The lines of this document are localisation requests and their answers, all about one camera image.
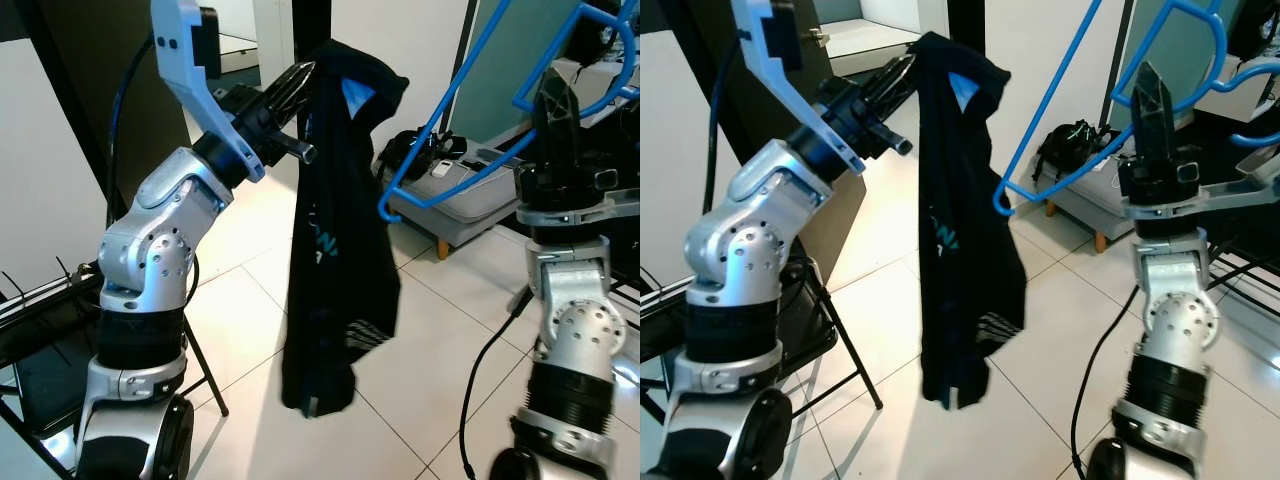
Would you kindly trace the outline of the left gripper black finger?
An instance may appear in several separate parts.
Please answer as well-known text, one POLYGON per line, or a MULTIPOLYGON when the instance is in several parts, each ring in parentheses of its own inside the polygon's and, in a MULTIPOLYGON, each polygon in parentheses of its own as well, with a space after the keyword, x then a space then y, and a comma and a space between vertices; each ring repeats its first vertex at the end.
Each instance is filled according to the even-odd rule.
POLYGON ((869 101, 899 101, 905 100, 914 91, 911 68, 915 61, 914 54, 905 54, 892 58, 878 69, 868 81, 869 101))
POLYGON ((888 120, 915 92, 914 60, 892 60, 884 70, 882 119, 888 120))
POLYGON ((315 68, 287 68, 280 74, 280 128, 294 120, 310 102, 315 68))
POLYGON ((298 111, 308 99, 315 61, 300 61, 287 68, 262 92, 269 111, 298 111))

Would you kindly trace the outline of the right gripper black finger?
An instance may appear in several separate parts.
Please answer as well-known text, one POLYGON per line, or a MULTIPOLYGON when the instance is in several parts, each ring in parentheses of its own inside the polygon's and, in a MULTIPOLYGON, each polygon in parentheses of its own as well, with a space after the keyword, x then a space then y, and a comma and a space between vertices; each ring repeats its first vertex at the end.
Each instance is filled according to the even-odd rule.
POLYGON ((532 160, 541 169, 548 169, 556 157, 554 123, 558 92, 559 74, 556 70, 545 70, 532 100, 532 124, 538 132, 534 145, 536 154, 532 160))
POLYGON ((579 99, 563 77, 558 78, 558 156, 559 164, 576 166, 580 155, 580 109, 579 99))
POLYGON ((1157 73, 1148 61, 1139 64, 1132 88, 1130 116, 1134 140, 1134 163, 1144 163, 1149 156, 1153 136, 1149 131, 1157 125, 1152 116, 1157 113, 1157 73))
POLYGON ((1156 73, 1156 157, 1171 161, 1176 156, 1175 102, 1162 77, 1156 73))

